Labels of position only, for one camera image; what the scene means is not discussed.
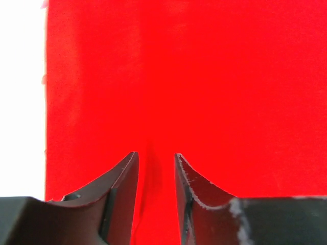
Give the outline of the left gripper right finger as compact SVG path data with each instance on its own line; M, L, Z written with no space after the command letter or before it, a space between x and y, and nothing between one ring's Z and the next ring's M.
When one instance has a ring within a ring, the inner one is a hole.
M326 244L326 197L239 198L174 161L182 244Z

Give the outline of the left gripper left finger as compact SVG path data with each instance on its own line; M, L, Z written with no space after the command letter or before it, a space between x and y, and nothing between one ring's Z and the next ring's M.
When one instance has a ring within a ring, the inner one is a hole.
M60 202L1 198L1 244L130 244L138 167L131 152Z

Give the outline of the red t-shirt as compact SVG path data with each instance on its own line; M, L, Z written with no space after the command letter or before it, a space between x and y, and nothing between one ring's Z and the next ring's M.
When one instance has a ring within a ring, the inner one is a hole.
M46 200L139 154L133 244L178 244L174 154L326 195L326 1L46 1Z

